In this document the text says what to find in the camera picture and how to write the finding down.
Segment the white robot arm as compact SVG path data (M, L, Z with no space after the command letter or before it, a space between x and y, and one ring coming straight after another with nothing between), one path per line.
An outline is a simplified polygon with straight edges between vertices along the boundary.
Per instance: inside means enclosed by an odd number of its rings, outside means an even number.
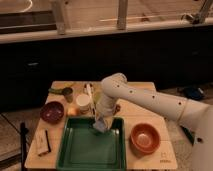
M150 110L193 131L192 171L213 171L213 105L184 97L130 86L122 73L101 81L93 127L106 132L112 126L116 103L123 99Z

